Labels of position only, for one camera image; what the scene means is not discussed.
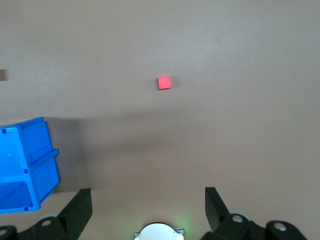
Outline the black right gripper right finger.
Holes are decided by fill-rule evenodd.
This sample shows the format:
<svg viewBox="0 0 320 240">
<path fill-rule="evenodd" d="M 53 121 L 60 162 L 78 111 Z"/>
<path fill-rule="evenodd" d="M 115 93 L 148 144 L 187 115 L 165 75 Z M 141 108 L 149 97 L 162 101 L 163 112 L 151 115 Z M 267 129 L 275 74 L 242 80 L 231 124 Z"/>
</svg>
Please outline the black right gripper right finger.
<svg viewBox="0 0 320 240">
<path fill-rule="evenodd" d="M 202 240 L 306 240 L 293 224 L 271 220 L 265 227 L 240 213 L 230 213 L 215 187 L 205 188 L 205 214 L 211 231 Z"/>
</svg>

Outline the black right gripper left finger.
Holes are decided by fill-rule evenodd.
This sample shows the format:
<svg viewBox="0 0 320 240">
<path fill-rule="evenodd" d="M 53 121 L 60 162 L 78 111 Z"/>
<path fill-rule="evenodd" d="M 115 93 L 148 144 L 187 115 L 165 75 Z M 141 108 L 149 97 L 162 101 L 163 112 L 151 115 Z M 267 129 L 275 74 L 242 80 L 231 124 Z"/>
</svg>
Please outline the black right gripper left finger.
<svg viewBox="0 0 320 240">
<path fill-rule="evenodd" d="M 39 220 L 18 232 L 13 225 L 0 227 L 2 240 L 77 240 L 93 214 L 90 188 L 82 188 L 57 216 Z"/>
</svg>

